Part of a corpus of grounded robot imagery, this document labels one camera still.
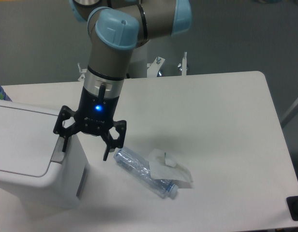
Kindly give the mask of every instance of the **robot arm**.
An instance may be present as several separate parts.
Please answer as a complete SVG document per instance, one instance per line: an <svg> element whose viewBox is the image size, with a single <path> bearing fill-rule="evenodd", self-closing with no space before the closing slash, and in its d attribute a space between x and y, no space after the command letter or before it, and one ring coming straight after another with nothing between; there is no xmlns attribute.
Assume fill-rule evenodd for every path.
<svg viewBox="0 0 298 232"><path fill-rule="evenodd" d="M191 8L189 0L143 0L117 10L107 7L116 1L72 1L88 21L92 49L78 110L63 106L54 133L64 138L63 152L69 137L80 131L101 136L106 143L106 160L109 152L124 143L126 121L115 122L113 116L133 49L137 43L188 30ZM64 128L63 122L71 117L75 123ZM112 127L119 133L117 139L109 132Z"/></svg>

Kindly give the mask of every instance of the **container lid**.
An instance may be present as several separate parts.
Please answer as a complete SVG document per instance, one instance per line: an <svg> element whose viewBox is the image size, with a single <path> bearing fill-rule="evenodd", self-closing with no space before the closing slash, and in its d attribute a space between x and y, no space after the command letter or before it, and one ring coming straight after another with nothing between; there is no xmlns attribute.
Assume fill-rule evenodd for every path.
<svg viewBox="0 0 298 232"><path fill-rule="evenodd" d="M58 135L57 116L0 106L0 171L40 177L49 167Z"/></svg>
<svg viewBox="0 0 298 232"><path fill-rule="evenodd" d="M177 190L179 189L179 186L178 185L173 185L171 190L169 191L169 197L171 199L174 199L176 194L177 194Z"/></svg>

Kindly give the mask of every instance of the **white table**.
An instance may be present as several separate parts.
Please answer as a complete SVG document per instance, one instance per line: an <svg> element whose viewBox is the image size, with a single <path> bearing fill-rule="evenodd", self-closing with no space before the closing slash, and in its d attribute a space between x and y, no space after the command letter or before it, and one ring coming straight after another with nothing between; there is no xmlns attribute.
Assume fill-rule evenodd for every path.
<svg viewBox="0 0 298 232"><path fill-rule="evenodd" d="M15 102L76 110L82 83L4 87ZM115 120L142 156L159 148L192 173L192 188L161 199L103 162L101 138L79 134L91 170L78 209L20 200L0 189L0 231L234 232L298 226L286 197L298 183L266 80L259 72L126 80Z"/></svg>

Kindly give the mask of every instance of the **gray floor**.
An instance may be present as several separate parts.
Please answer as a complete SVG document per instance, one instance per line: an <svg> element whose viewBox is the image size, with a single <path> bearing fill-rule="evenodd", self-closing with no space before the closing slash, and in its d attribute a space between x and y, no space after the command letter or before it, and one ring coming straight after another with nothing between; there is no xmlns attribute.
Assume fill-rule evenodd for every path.
<svg viewBox="0 0 298 232"><path fill-rule="evenodd" d="M192 29L153 40L149 60L166 59L165 75L178 75L188 52L190 74L258 70L265 74L278 117L298 96L298 6L291 0L190 0ZM0 84L75 81L86 66L90 41L68 0L0 2ZM298 117L285 130L298 166Z"/></svg>

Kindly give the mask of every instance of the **light blue joint cap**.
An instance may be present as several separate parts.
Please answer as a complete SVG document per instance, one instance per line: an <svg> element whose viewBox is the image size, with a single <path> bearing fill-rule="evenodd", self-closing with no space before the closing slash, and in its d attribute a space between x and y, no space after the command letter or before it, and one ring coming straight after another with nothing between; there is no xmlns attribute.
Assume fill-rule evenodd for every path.
<svg viewBox="0 0 298 232"><path fill-rule="evenodd" d="M75 18L77 19L77 21L78 22L85 22L84 18L81 17L78 10L76 9L73 0L69 0L69 2L70 2L71 9L73 11L73 14L74 14Z"/></svg>
<svg viewBox="0 0 298 232"><path fill-rule="evenodd" d="M139 23L129 14L106 9L100 13L95 31L108 46L119 50L130 50L136 46Z"/></svg>
<svg viewBox="0 0 298 232"><path fill-rule="evenodd" d="M192 11L189 0L177 0L172 35L189 30L192 24Z"/></svg>
<svg viewBox="0 0 298 232"><path fill-rule="evenodd" d="M110 9L109 7L106 7L106 6L101 6L101 7L98 7L96 9L94 9L90 14L89 14L89 17L88 17L88 23L87 23L87 29L88 29L88 34L90 35L89 33L89 22L90 22L90 19L91 17L98 11L100 10L103 10L103 9Z"/></svg>

